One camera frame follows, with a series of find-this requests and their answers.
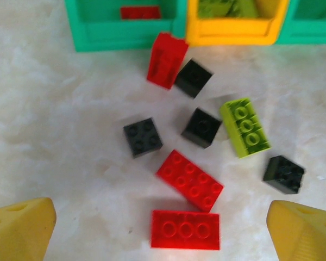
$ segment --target yellow plastic bin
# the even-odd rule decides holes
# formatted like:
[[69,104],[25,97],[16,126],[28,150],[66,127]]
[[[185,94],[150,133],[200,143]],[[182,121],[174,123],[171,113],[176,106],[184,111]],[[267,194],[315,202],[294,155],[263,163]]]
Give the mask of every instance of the yellow plastic bin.
[[201,45],[271,45],[279,36],[289,0],[254,0],[257,18],[200,18],[200,0],[189,0],[186,40]]

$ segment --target white marble surface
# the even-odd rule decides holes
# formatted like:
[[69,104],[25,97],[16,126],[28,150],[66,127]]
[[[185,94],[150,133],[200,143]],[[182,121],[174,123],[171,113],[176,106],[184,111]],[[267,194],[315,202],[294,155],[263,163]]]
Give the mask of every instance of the white marble surface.
[[[326,210],[326,46],[189,50],[215,74],[195,100],[145,80],[150,52],[77,54],[62,0],[0,1],[0,206],[49,196],[58,221],[45,260],[277,260],[272,200]],[[238,159],[223,127],[203,150],[179,133],[194,108],[217,116],[250,96],[273,145]],[[122,127],[154,117],[159,152],[133,160]],[[150,249],[153,209],[194,210],[154,172],[178,149],[225,185],[212,209],[220,251]],[[283,153],[306,168],[298,195],[261,181]]]

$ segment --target red sloped lego brick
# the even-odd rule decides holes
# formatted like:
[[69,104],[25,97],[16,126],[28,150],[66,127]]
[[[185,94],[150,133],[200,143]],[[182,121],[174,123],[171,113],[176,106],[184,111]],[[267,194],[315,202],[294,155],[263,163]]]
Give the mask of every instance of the red sloped lego brick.
[[122,19],[160,19],[159,6],[152,7],[121,7]]
[[147,80],[168,90],[175,82],[189,45],[170,33],[159,33],[153,43]]
[[220,250],[220,216],[154,210],[151,247]]
[[204,212],[210,212],[223,189],[222,184],[176,150],[170,153],[157,175]]

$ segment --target black lego brick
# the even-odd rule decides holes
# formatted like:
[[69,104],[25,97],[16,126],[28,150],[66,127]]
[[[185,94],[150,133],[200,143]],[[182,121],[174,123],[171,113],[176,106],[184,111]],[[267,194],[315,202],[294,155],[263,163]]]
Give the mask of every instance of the black lego brick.
[[163,144],[152,118],[123,127],[133,158],[159,150]]
[[182,132],[182,136],[200,147],[207,148],[214,140],[221,123],[221,121],[197,108]]
[[187,95],[196,98],[211,76],[211,72],[190,60],[178,73],[175,85]]
[[270,158],[263,181],[285,194],[297,194],[304,169],[283,156]]

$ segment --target teal storage tray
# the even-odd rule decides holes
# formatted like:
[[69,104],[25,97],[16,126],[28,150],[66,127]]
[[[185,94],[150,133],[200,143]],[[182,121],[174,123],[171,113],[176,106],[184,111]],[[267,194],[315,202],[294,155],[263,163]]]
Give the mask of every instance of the teal storage tray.
[[291,0],[278,44],[326,44],[326,0]]
[[[76,51],[151,48],[160,32],[184,38],[187,0],[65,0]],[[159,20],[122,20],[125,6],[160,7]]]

